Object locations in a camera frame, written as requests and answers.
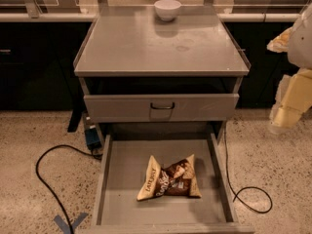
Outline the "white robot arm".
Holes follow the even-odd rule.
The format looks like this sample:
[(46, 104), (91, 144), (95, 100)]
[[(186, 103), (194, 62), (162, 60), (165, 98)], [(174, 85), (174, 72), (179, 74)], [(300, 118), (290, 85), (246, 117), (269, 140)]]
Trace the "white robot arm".
[(289, 63), (298, 67), (295, 75), (284, 75), (270, 113), (270, 131), (292, 128), (312, 106), (312, 5), (267, 45), (271, 52), (286, 52)]

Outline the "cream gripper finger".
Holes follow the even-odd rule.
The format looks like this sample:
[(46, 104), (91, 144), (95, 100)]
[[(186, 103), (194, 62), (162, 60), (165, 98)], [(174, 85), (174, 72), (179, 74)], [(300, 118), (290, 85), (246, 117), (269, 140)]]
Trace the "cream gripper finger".
[(290, 129), (312, 106), (312, 70), (300, 68), (293, 76), (284, 75), (270, 113), (271, 126)]

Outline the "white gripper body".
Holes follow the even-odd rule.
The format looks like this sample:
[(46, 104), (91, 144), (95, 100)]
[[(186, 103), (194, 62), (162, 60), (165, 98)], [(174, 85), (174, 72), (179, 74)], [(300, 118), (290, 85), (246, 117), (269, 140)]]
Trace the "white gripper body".
[(291, 27), (284, 30), (280, 35), (278, 35), (268, 43), (267, 49), (275, 53), (286, 52), (289, 48), (289, 39), (291, 32)]

